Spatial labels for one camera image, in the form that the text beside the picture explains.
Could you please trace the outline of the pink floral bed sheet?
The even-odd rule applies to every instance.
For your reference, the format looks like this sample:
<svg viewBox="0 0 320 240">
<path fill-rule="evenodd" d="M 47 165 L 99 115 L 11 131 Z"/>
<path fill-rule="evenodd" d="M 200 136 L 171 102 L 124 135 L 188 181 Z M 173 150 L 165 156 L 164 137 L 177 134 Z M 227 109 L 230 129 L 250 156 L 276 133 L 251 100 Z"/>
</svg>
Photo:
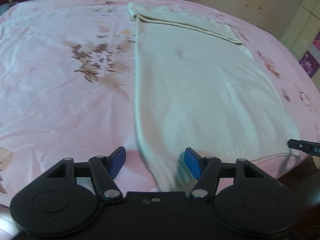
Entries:
<svg viewBox="0 0 320 240">
<path fill-rule="evenodd" d="M 180 0 L 34 0 L 1 16 L 1 204 L 65 157 L 127 151 L 121 191 L 161 191 L 135 126 L 136 24 L 130 3 L 169 7 L 228 25 L 274 85 L 302 140 L 319 141 L 319 91 L 271 34 Z M 279 178 L 305 158 L 255 163 Z"/>
</svg>

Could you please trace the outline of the white small garment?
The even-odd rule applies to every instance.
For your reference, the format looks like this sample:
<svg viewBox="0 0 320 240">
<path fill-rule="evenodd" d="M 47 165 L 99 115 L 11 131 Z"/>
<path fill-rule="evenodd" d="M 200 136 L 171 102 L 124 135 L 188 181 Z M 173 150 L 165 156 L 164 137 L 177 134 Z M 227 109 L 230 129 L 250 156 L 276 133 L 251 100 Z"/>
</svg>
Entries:
<svg viewBox="0 0 320 240">
<path fill-rule="evenodd" d="M 136 24 L 135 126 L 161 191 L 189 185 L 188 147 L 225 163 L 298 156 L 299 131 L 232 29 L 169 7 L 130 3 Z"/>
</svg>

